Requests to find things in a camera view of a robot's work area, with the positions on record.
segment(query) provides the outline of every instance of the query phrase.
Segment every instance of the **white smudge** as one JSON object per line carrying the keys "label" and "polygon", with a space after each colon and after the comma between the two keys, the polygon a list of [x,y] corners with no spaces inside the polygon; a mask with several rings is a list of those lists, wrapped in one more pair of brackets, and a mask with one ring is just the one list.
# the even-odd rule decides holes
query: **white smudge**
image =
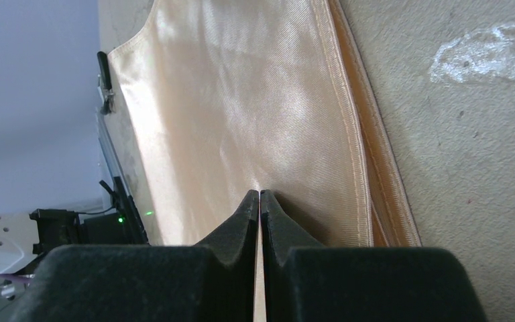
{"label": "white smudge", "polygon": [[441,45],[429,75],[434,83],[515,81],[515,23],[476,29]]}

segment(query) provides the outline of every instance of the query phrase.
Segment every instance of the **beige cloth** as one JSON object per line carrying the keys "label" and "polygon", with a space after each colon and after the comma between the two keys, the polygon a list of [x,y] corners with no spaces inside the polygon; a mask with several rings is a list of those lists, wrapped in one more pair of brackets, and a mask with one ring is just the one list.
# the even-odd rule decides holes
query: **beige cloth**
{"label": "beige cloth", "polygon": [[109,62],[163,244],[196,243],[271,189],[328,246],[419,245],[337,1],[156,1]]}

